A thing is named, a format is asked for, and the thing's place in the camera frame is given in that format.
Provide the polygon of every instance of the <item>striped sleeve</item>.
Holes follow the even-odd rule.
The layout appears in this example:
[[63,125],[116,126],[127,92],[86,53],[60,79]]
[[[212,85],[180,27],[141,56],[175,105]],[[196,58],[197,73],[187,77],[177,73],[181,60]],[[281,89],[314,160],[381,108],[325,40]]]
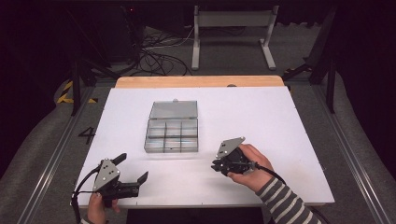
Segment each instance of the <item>striped sleeve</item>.
[[275,223],[321,223],[291,189],[272,178],[256,195],[267,205]]

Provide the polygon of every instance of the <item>white table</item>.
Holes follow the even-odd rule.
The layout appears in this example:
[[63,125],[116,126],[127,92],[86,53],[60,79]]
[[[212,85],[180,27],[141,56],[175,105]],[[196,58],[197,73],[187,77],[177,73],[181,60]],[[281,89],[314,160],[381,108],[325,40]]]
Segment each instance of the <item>white table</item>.
[[[198,102],[199,152],[148,154],[144,149],[154,101]],[[81,170],[81,179],[104,158],[127,153],[120,181],[135,182],[148,171],[137,198],[123,208],[262,205],[248,188],[210,165],[221,141],[245,136],[307,204],[333,203],[318,158],[286,87],[113,89]],[[81,190],[92,190],[92,176]],[[90,195],[80,194],[81,207]]]

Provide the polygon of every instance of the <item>clear plastic organizer box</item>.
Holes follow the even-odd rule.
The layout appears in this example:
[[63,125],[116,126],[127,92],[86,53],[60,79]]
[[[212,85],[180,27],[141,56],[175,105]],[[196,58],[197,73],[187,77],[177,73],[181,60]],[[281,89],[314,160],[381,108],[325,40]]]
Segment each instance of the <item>clear plastic organizer box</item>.
[[197,102],[154,102],[148,120],[145,150],[147,153],[197,152]]

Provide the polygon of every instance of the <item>hand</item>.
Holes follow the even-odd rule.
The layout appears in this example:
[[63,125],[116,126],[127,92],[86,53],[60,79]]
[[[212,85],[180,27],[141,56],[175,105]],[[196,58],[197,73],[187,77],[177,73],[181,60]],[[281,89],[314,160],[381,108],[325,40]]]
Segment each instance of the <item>hand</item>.
[[[255,161],[260,166],[266,167],[274,171],[271,162],[269,162],[268,159],[264,155],[262,155],[260,151],[254,146],[250,144],[247,145],[241,144],[239,145],[239,148],[241,148],[244,155],[250,161]],[[245,185],[254,192],[259,191],[262,188],[262,186],[264,186],[273,177],[267,172],[258,170],[257,168],[255,168],[253,172],[246,175],[240,175],[229,172],[227,176],[230,177],[233,180],[233,182]]]
[[[120,212],[117,206],[118,199],[113,200],[111,207],[116,213]],[[105,224],[106,223],[106,213],[105,204],[102,200],[102,195],[100,193],[93,193],[90,198],[90,203],[88,205],[88,219],[90,222],[95,224]]]

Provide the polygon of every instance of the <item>metal bar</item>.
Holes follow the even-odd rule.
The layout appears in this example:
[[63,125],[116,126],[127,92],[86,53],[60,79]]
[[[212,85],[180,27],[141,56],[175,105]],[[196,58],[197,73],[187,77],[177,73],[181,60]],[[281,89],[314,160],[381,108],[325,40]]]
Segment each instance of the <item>metal bar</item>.
[[367,202],[367,205],[373,214],[375,222],[381,224],[392,223],[384,207],[382,206],[381,202],[375,194],[375,190],[370,180],[370,177],[367,175],[364,167],[361,165],[356,154],[353,152],[351,145],[348,143],[347,137],[345,136],[336,115],[332,114],[329,111],[325,102],[323,90],[320,88],[320,86],[317,85],[312,86],[312,89],[314,90],[314,93],[317,96],[323,110],[326,112],[327,119],[332,125],[333,131],[336,134],[337,140],[340,144],[341,152],[346,159],[346,163],[348,164],[350,171],[355,177],[355,180],[358,184],[359,189],[361,190],[361,194],[363,195],[364,200]]
[[71,133],[73,132],[78,122],[78,118],[81,115],[86,105],[86,102],[88,102],[88,100],[90,99],[92,92],[93,92],[93,87],[88,87],[87,90],[83,92],[82,100],[85,104],[82,104],[80,106],[80,109],[77,111],[76,115],[72,116],[70,120],[67,122],[64,132],[62,133],[61,139],[59,140],[58,145],[56,146],[51,158],[49,159],[49,162],[44,172],[41,174],[35,186],[35,190],[33,191],[28,203],[23,209],[23,212],[20,216],[20,219],[18,220],[18,223],[32,222],[35,216],[35,212],[37,211],[38,206],[41,204],[41,201],[43,200],[44,195],[50,186],[50,182],[53,176],[55,175],[59,163],[61,162],[62,157],[66,151]]

